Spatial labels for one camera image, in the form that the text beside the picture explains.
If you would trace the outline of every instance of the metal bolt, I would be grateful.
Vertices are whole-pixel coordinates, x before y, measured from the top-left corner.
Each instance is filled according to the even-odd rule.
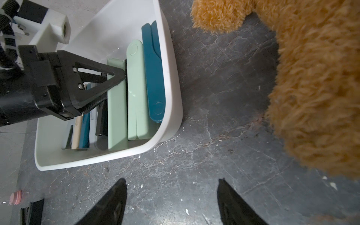
[[[22,30],[22,31],[26,30],[26,27],[24,25],[21,25],[21,24],[18,25],[18,28],[20,30]]]

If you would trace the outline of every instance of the concrete floor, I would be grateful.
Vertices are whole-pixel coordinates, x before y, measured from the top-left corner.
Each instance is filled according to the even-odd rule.
[[[33,1],[66,14],[72,37],[108,2]],[[238,31],[211,35],[192,28],[192,0],[160,4],[172,32],[184,107],[176,138],[141,158],[39,171],[34,162],[36,121],[29,121],[26,134],[7,127],[8,133],[0,134],[0,144],[6,145],[1,168],[9,173],[1,178],[17,177],[19,165],[9,162],[20,162],[25,139],[17,184],[16,177],[12,183],[7,178],[9,193],[1,192],[2,202],[15,187],[25,193],[12,209],[11,224],[18,224],[21,207],[42,198],[42,225],[75,224],[120,177],[129,184],[123,224],[220,225],[216,187],[223,177],[270,225],[315,225],[311,220],[323,215],[333,218],[327,224],[358,224],[359,183],[343,177],[323,180],[326,174],[301,167],[283,151],[267,123],[254,127],[274,85],[274,32],[252,14]],[[0,214],[1,224],[8,224],[9,210],[0,208],[7,216]]]
[[[11,193],[16,191],[21,153],[23,150],[27,121],[0,127],[0,221],[10,223]]]

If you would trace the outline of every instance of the orange plush toy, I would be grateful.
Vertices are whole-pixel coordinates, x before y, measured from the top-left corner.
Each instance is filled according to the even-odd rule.
[[[194,27],[237,30],[256,12],[276,31],[267,117],[303,165],[360,177],[360,1],[194,0]]]

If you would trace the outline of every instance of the black object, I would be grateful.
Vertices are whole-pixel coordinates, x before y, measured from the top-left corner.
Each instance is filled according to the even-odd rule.
[[[121,225],[126,198],[126,181],[121,178],[76,225]]]
[[[20,5],[15,0],[8,0],[4,3],[1,9],[4,10],[11,20],[17,14],[17,10]],[[11,22],[10,18],[5,15],[0,14],[0,32],[4,35],[8,35],[5,38],[5,45],[16,47],[15,39],[11,36],[14,36],[14,31],[9,25]],[[7,48],[4,50],[0,45],[0,79],[7,80],[13,77],[16,77],[21,74],[21,69],[15,63],[18,58],[18,54],[15,49]]]
[[[42,23],[47,12],[48,8],[32,1],[24,0],[17,16],[36,23]]]
[[[44,207],[44,199],[31,202],[27,208],[20,210],[21,225],[41,225],[42,210]]]
[[[98,117],[96,120],[96,136],[108,135],[108,101],[105,100],[100,103],[98,110]]]
[[[59,50],[38,53],[34,45],[18,47],[24,71],[0,81],[0,126],[45,115],[69,120],[89,113],[107,99],[107,91],[126,77],[124,70]],[[79,72],[79,68],[114,75]],[[85,90],[84,82],[100,83]]]
[[[67,137],[66,145],[64,149],[71,149],[72,133],[74,131],[74,125],[71,125],[69,136]]]
[[[225,179],[219,179],[217,202],[224,225],[268,225]]]

